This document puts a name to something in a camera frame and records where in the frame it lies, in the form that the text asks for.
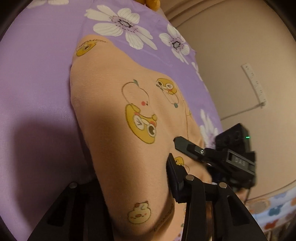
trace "screw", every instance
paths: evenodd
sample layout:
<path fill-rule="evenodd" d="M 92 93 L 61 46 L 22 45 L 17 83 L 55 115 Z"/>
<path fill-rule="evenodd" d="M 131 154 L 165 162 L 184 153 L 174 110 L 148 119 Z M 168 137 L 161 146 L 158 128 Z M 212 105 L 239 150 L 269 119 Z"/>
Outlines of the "screw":
<path fill-rule="evenodd" d="M 76 182 L 72 182 L 69 184 L 69 188 L 76 188 L 77 187 L 77 183 Z"/>
<path fill-rule="evenodd" d="M 227 188 L 227 184 L 226 183 L 219 183 L 219 187 L 221 187 L 221 188 Z"/>
<path fill-rule="evenodd" d="M 194 180 L 194 176 L 193 175 L 187 175 L 185 177 L 188 181 L 193 181 Z"/>

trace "yellow plush toy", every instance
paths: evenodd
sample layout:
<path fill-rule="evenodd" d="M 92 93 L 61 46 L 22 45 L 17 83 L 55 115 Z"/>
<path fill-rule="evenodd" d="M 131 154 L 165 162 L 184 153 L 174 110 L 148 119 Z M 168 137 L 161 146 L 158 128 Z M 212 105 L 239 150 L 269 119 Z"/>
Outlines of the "yellow plush toy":
<path fill-rule="evenodd" d="M 143 5 L 146 5 L 148 8 L 153 11 L 157 11 L 160 8 L 160 0 L 135 0 Z"/>

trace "cartoon eye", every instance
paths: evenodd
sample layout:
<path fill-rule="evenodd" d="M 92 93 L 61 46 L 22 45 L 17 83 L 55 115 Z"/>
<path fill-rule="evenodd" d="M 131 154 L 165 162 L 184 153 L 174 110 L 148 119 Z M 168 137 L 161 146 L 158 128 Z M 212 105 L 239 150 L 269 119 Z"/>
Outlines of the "cartoon eye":
<path fill-rule="evenodd" d="M 86 46 L 83 48 L 83 50 L 86 51 L 86 50 L 89 49 L 89 47 L 90 47 L 90 45 L 86 45 Z"/>
<path fill-rule="evenodd" d="M 133 121 L 134 121 L 134 123 L 135 123 L 135 125 L 136 125 L 136 127 L 137 127 L 138 129 L 140 129 L 140 130 L 144 130 L 145 125 L 144 125 L 144 123 L 143 123 L 141 117 L 139 117 L 139 116 L 137 116 L 137 115 L 134 115 L 134 117 L 133 117 Z"/>
<path fill-rule="evenodd" d="M 155 137 L 156 136 L 156 128 L 154 127 L 154 125 L 150 124 L 147 126 L 147 131 L 149 136 L 151 137 Z"/>
<path fill-rule="evenodd" d="M 171 90 L 172 88 L 174 88 L 174 86 L 170 83 L 167 83 L 166 85 L 166 88 L 168 88 L 169 90 Z"/>

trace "flower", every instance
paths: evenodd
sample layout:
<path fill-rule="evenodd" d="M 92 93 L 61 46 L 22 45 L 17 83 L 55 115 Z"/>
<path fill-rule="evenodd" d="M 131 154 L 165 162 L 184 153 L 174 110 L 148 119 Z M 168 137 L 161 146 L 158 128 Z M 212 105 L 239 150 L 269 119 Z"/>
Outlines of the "flower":
<path fill-rule="evenodd" d="M 203 82 L 202 77 L 200 76 L 199 70 L 198 70 L 198 65 L 194 62 L 191 62 L 193 68 L 195 68 L 195 72 L 197 74 L 197 76 L 199 77 L 199 79 Z"/>
<path fill-rule="evenodd" d="M 188 55 L 190 52 L 189 46 L 185 44 L 185 39 L 181 36 L 179 31 L 173 26 L 168 24 L 168 35 L 167 33 L 162 33 L 159 35 L 161 41 L 168 47 L 172 47 L 173 54 L 180 59 L 183 63 L 188 64 L 187 60 L 183 55 Z"/>
<path fill-rule="evenodd" d="M 138 13 L 131 13 L 129 8 L 122 8 L 116 14 L 105 5 L 97 5 L 97 8 L 100 11 L 87 9 L 85 14 L 90 19 L 108 22 L 95 24 L 93 29 L 96 33 L 103 36 L 117 37 L 125 31 L 126 40 L 131 47 L 142 49 L 144 43 L 146 43 L 152 49 L 157 50 L 156 45 L 151 41 L 153 37 L 150 32 L 136 25 L 140 21 Z"/>
<path fill-rule="evenodd" d="M 41 6 L 48 2 L 50 5 L 66 5 L 69 3 L 69 0 L 33 0 L 27 8 L 33 8 L 37 6 Z"/>
<path fill-rule="evenodd" d="M 206 116 L 203 109 L 200 110 L 200 117 L 204 123 L 200 126 L 200 133 L 204 139 L 205 147 L 214 148 L 214 139 L 218 135 L 218 129 L 213 126 L 209 115 Z"/>

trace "purple bed sheet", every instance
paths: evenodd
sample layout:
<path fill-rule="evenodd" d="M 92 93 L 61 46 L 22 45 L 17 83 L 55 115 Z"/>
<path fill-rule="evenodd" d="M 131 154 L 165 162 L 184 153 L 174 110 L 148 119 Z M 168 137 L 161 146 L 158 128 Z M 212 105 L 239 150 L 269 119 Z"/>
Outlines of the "purple bed sheet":
<path fill-rule="evenodd" d="M 127 8 L 138 15 L 122 10 Z M 123 33 L 103 32 L 96 24 L 113 22 L 94 19 L 86 14 L 88 9 L 116 14 L 125 25 Z M 128 41 L 124 20 L 140 26 L 137 29 L 150 41 L 143 36 L 142 43 Z M 170 76 L 187 100 L 206 146 L 222 131 L 198 73 L 195 51 L 166 19 L 132 0 L 34 0 L 0 42 L 0 216 L 17 241 L 28 239 L 68 183 L 86 183 L 95 175 L 69 88 L 72 55 L 87 34 L 105 34 L 140 65 Z"/>

